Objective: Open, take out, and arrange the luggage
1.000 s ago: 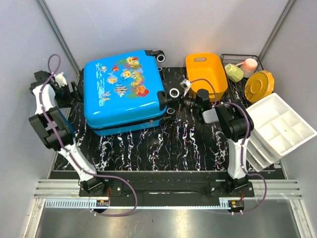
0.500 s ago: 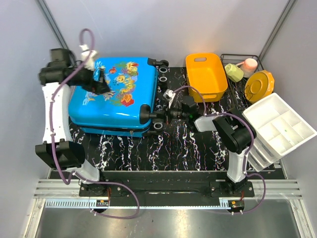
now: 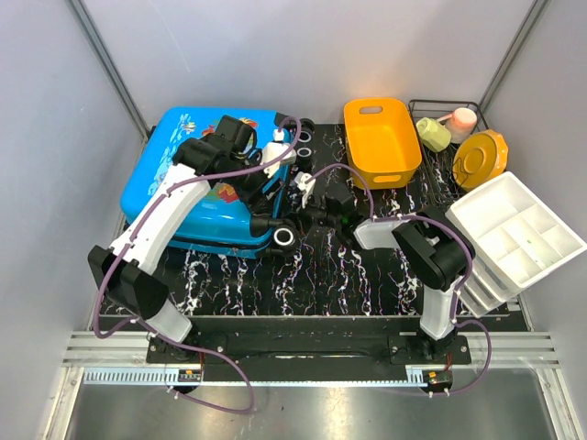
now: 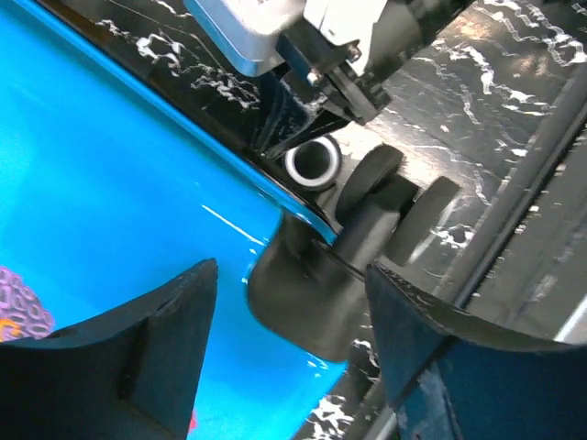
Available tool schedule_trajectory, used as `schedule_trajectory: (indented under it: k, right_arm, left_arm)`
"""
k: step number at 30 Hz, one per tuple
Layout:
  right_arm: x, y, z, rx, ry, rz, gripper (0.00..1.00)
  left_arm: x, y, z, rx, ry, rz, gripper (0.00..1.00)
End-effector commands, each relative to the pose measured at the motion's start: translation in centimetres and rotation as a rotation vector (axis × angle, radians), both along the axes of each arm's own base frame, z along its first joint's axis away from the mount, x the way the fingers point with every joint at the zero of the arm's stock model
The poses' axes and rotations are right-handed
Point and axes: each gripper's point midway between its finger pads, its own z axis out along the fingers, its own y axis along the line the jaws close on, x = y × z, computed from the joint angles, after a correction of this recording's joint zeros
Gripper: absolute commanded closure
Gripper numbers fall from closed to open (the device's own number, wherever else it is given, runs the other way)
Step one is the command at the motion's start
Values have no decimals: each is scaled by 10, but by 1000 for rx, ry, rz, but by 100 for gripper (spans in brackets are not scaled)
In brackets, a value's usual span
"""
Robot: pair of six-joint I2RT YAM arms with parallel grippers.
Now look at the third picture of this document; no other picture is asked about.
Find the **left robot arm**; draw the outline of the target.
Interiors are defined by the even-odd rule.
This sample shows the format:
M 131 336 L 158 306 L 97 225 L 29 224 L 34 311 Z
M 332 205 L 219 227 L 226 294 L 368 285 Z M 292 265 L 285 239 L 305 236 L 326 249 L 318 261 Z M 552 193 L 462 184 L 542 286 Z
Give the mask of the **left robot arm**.
M 104 298 L 126 308 L 135 321 L 166 342 L 166 352 L 180 363 L 197 354 L 192 324 L 169 298 L 168 288 L 152 276 L 164 249 L 188 214 L 220 182 L 229 184 L 250 212 L 268 206 L 275 174 L 295 159 L 298 136 L 284 126 L 274 129 L 258 165 L 246 151 L 256 131 L 223 116 L 205 137 L 187 138 L 174 152 L 156 192 L 129 228 L 109 248 L 94 247 L 89 255 L 98 287 L 95 302 Z

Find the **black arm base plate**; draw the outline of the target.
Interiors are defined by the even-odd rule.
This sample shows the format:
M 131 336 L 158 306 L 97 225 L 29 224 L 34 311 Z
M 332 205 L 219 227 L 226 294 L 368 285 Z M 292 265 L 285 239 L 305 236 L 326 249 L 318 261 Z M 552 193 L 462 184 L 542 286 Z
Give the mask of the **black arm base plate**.
M 403 380 L 406 367 L 468 366 L 463 335 L 435 342 L 416 317 L 202 316 L 188 344 L 231 358 L 255 382 Z

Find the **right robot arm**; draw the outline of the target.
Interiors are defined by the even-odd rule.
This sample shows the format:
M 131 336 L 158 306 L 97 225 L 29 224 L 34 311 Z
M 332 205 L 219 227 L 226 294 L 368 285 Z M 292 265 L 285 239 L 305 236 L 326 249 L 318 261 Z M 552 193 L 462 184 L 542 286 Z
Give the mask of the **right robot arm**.
M 293 193 L 292 217 L 300 233 L 322 226 L 333 230 L 341 244 L 357 252 L 402 251 L 424 286 L 419 329 L 408 339 L 406 352 L 431 364 L 446 358 L 458 334 L 459 290 L 471 274 L 475 251 L 444 212 L 430 205 L 415 214 L 369 218 L 346 191 L 319 199 L 300 190 Z

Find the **blue fish-print suitcase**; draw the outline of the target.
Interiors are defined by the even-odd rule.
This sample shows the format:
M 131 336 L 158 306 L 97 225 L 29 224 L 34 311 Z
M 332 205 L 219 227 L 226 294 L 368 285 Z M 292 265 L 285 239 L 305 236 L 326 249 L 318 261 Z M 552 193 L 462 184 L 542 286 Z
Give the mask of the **blue fish-print suitcase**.
M 314 124 L 271 110 L 185 107 L 152 129 L 121 197 L 127 230 L 111 249 L 145 264 L 174 248 L 247 259 L 293 252 L 284 202 Z

